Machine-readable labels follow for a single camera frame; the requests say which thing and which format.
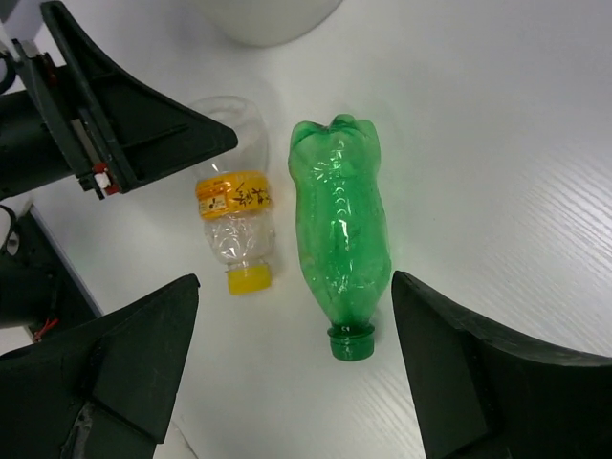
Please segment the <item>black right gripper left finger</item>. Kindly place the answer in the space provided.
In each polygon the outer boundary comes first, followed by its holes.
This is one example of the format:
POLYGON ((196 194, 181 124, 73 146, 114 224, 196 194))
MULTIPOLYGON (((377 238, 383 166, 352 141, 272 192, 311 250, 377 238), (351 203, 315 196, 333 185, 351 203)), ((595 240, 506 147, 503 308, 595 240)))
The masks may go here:
POLYGON ((153 457, 170 424, 199 287, 196 275, 184 275, 2 355, 2 457, 153 457))

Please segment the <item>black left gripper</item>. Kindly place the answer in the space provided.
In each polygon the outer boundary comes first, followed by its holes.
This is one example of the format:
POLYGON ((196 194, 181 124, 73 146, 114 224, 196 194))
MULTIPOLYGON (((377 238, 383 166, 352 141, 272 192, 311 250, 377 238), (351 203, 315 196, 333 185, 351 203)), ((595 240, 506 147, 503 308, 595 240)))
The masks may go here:
POLYGON ((31 41, 13 39, 1 48, 6 68, 1 81, 2 199, 70 176, 103 199, 237 146, 232 128, 125 72, 62 2, 42 3, 41 13, 65 64, 56 68, 31 41), (98 159, 90 157, 94 147, 98 159))

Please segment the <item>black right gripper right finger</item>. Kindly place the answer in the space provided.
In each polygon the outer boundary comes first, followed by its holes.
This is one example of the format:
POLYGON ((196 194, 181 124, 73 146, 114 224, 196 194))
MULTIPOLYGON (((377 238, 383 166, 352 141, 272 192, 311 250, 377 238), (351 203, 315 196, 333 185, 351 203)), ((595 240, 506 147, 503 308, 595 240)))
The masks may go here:
POLYGON ((515 331, 409 273, 391 294, 426 457, 610 457, 610 358, 515 331))

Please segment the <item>orange label yellow cap bottle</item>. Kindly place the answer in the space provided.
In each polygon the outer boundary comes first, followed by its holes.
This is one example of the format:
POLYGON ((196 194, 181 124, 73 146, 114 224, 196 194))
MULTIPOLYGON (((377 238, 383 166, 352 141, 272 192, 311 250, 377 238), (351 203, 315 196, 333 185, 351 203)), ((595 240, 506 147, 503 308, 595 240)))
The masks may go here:
POLYGON ((236 96, 202 98, 190 107, 237 136, 233 149, 193 167, 208 243, 226 266, 232 295, 265 290, 272 285, 267 258, 274 246, 265 122, 252 101, 236 96))

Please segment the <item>green plastic bottle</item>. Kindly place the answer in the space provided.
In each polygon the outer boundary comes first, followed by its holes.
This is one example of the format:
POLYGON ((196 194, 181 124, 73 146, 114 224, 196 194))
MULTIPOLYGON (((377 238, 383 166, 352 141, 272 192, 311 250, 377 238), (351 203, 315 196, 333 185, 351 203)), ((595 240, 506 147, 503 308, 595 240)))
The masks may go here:
POLYGON ((339 361, 373 355, 372 318, 391 277, 380 166, 370 120, 340 114, 327 125, 302 121, 293 130, 288 168, 299 264, 330 322, 330 349, 339 361))

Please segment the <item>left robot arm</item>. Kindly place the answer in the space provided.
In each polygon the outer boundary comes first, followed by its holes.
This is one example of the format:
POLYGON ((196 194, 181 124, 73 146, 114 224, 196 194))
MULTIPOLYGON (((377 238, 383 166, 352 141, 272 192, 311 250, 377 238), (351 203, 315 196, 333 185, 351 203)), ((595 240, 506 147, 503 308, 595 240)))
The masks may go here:
MULTIPOLYGON (((232 150, 235 131, 141 83, 60 1, 1 5, 1 196, 67 177, 100 199, 232 150)), ((1 243, 1 324, 41 340, 93 319, 30 212, 9 212, 1 243)))

